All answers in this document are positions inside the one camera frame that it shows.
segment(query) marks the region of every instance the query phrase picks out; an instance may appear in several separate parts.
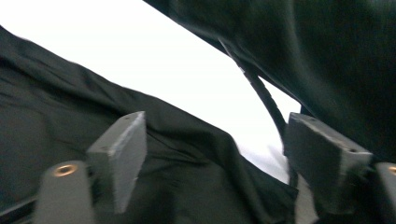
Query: bolt hole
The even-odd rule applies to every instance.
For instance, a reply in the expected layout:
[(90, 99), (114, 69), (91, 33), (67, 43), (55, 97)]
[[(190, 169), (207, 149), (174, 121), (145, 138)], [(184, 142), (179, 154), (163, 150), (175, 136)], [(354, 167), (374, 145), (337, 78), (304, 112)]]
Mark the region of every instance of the bolt hole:
[(390, 166), (389, 170), (393, 175), (396, 175), (396, 166)]
[(60, 177), (60, 176), (65, 176), (65, 175), (71, 175), (76, 170), (77, 170), (76, 165), (69, 164), (69, 165), (64, 165), (64, 166), (56, 168), (53, 174), (57, 177)]

